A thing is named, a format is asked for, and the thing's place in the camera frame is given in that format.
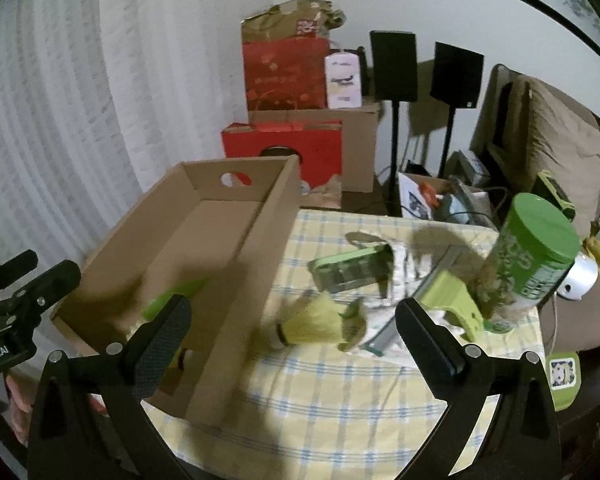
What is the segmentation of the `person's left hand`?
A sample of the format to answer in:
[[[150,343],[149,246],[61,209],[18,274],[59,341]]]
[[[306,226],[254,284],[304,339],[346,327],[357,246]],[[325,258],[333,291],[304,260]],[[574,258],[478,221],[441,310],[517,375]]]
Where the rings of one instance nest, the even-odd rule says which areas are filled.
[[[5,372],[3,377],[8,396],[6,422],[19,443],[28,446],[36,382],[20,372]]]

